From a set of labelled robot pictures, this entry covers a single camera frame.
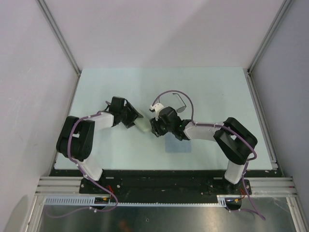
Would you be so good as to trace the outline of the black gold aviator sunglasses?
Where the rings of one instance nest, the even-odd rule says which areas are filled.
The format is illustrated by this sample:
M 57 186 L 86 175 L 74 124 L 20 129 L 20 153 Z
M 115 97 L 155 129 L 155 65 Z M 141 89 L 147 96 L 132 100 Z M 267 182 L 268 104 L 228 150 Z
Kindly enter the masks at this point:
M 177 113 L 182 113 L 186 110 L 186 104 L 178 93 L 172 93 L 171 106 L 176 110 Z

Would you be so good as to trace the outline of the pale green glasses case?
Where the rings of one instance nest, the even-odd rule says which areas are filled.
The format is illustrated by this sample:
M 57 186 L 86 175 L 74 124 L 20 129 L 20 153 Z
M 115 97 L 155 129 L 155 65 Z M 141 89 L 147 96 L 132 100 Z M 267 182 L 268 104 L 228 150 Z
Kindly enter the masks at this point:
M 151 131 L 151 124 L 149 119 L 145 117 L 139 117 L 134 121 L 136 127 L 141 130 L 142 132 L 150 132 Z

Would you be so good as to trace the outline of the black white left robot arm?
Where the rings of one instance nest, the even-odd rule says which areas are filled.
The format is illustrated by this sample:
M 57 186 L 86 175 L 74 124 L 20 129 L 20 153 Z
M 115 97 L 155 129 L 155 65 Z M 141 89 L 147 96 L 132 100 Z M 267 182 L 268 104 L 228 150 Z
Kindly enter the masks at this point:
M 147 118 L 135 109 L 125 98 L 112 97 L 107 107 L 97 113 L 84 117 L 68 116 L 56 143 L 56 150 L 72 161 L 83 174 L 91 180 L 90 188 L 102 193 L 107 182 L 101 178 L 103 169 L 92 157 L 93 140 L 96 131 L 108 129 L 122 123 L 127 129 L 137 126 L 147 131 Z

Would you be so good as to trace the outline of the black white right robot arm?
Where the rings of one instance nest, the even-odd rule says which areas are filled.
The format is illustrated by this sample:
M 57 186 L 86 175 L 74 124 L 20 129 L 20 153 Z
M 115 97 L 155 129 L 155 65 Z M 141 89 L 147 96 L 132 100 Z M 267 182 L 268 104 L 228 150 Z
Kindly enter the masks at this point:
M 197 123 L 181 119 L 175 109 L 164 107 L 160 103 L 150 106 L 150 111 L 155 113 L 150 124 L 156 137 L 171 133 L 179 141 L 199 139 L 216 142 L 228 158 L 223 189 L 228 194 L 239 190 L 239 181 L 244 176 L 249 161 L 257 158 L 254 148 L 258 143 L 257 138 L 239 121 L 229 117 L 220 123 Z

